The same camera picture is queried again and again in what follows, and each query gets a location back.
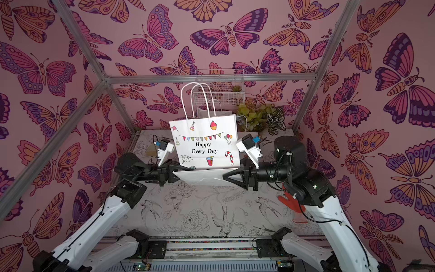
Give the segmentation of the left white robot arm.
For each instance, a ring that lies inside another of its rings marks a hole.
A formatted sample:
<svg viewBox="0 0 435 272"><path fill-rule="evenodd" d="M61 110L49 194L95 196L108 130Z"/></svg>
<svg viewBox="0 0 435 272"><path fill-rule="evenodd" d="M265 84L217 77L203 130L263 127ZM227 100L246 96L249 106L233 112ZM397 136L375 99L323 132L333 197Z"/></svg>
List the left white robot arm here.
<svg viewBox="0 0 435 272"><path fill-rule="evenodd" d="M128 231L116 243L95 254L91 252L103 236L140 202L147 190L143 182L163 186L176 180L175 172L192 170L194 167L181 166L171 159L153 167L133 153L123 154L114 168L120 180L102 206L62 244L51 252L40 252L33 260L33 270L103 272L126 258L147 255L150 237L138 230Z"/></svg>

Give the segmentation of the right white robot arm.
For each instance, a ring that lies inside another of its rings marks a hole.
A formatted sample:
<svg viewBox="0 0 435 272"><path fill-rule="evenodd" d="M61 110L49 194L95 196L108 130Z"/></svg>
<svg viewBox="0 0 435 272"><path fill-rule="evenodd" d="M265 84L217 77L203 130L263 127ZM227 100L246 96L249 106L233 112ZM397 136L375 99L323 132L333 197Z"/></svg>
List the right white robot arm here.
<svg viewBox="0 0 435 272"><path fill-rule="evenodd" d="M319 224L330 250L323 249L283 227L272 235L274 243L319 272L389 272L365 248L344 215L338 196L322 172L308 165L305 146L294 136L274 140L274 161L262 162L259 139L248 135L236 144L247 158L238 169L223 175L227 182L244 189L257 189L261 182L281 181L289 198L296 200L303 216Z"/></svg>

